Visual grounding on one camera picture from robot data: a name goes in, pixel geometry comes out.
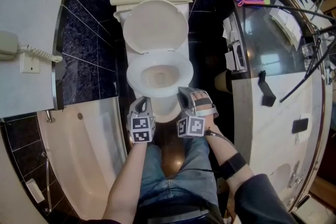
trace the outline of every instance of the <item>toilet seat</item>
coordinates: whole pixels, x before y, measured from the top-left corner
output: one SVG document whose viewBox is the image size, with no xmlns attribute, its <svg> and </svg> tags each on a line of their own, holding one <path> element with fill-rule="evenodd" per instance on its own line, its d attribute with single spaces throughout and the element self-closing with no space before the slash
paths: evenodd
<svg viewBox="0 0 336 224">
<path fill-rule="evenodd" d="M 175 5 L 165 0 L 140 3 L 126 18 L 123 35 L 141 54 L 127 69 L 127 81 L 137 93 L 165 98 L 188 86 L 193 66 L 176 51 L 187 40 L 188 22 Z"/>
<path fill-rule="evenodd" d="M 160 66 L 168 66 L 172 67 L 172 69 L 167 70 L 166 74 L 164 70 L 157 70 L 156 74 L 155 70 L 152 70 L 154 76 L 169 77 L 169 73 L 177 71 L 178 77 L 169 86 L 156 88 L 151 86 L 150 83 L 146 83 L 148 80 L 145 79 L 143 73 L 149 68 Z M 188 86 L 193 74 L 193 65 L 189 59 L 185 58 L 182 54 L 176 51 L 157 50 L 137 57 L 129 65 L 127 69 L 127 81 L 133 89 L 136 89 L 137 92 L 143 96 L 162 98 L 177 94 L 179 87 Z"/>
</svg>

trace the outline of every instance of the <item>white wall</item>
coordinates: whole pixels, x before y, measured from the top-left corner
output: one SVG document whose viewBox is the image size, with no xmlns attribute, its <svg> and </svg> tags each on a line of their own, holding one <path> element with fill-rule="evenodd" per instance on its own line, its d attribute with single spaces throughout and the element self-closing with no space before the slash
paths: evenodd
<svg viewBox="0 0 336 224">
<path fill-rule="evenodd" d="M 19 182 L 0 138 L 0 223 L 47 224 Z"/>
<path fill-rule="evenodd" d="M 19 36 L 22 44 L 52 52 L 61 0 L 0 0 L 0 29 Z M 0 118 L 53 108 L 51 63 L 40 74 L 21 74 L 19 58 L 0 61 Z"/>
</svg>

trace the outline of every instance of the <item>person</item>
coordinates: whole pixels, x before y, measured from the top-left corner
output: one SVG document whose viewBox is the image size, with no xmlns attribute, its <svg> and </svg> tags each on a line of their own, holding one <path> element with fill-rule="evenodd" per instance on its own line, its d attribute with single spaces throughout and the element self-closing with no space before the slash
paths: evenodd
<svg viewBox="0 0 336 224">
<path fill-rule="evenodd" d="M 192 97 L 199 100 L 207 95 L 195 92 Z M 110 190 L 103 220 L 86 223 L 224 223 L 215 177 L 209 172 L 208 145 L 234 194 L 235 212 L 242 223 L 296 223 L 266 175 L 254 175 L 244 160 L 240 160 L 240 166 L 239 161 L 232 161 L 236 156 L 241 159 L 241 155 L 215 125 L 213 115 L 205 118 L 205 125 L 216 136 L 184 138 L 186 158 L 174 177 L 164 177 L 161 151 L 156 145 L 134 144 Z M 230 174 L 234 166 L 237 170 Z"/>
</svg>

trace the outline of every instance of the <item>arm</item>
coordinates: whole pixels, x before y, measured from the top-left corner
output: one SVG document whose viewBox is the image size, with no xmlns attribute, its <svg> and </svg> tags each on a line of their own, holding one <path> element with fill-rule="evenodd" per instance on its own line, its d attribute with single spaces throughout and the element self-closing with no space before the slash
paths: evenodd
<svg viewBox="0 0 336 224">
<path fill-rule="evenodd" d="M 194 100 L 206 98 L 206 94 L 193 93 Z M 197 110 L 209 109 L 209 105 L 200 105 Z M 205 118 L 205 128 L 223 135 L 214 123 L 213 115 Z M 225 139 L 216 136 L 206 137 L 218 164 L 223 165 L 237 153 L 237 150 Z M 235 212 L 242 223 L 296 223 L 279 199 L 267 175 L 253 175 L 245 164 L 231 176 L 227 183 L 235 197 Z"/>
<path fill-rule="evenodd" d="M 138 205 L 147 143 L 135 144 L 110 190 L 103 219 L 133 223 Z"/>
</svg>

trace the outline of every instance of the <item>wrist strap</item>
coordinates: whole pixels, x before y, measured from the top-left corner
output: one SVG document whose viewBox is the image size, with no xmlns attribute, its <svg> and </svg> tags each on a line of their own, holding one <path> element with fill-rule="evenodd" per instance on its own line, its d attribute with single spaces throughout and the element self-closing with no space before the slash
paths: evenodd
<svg viewBox="0 0 336 224">
<path fill-rule="evenodd" d="M 222 177 L 227 180 L 232 177 L 236 172 L 243 168 L 246 164 L 243 156 L 240 153 L 236 153 L 230 159 L 228 159 L 225 163 L 223 163 L 219 170 L 221 172 Z"/>
</svg>

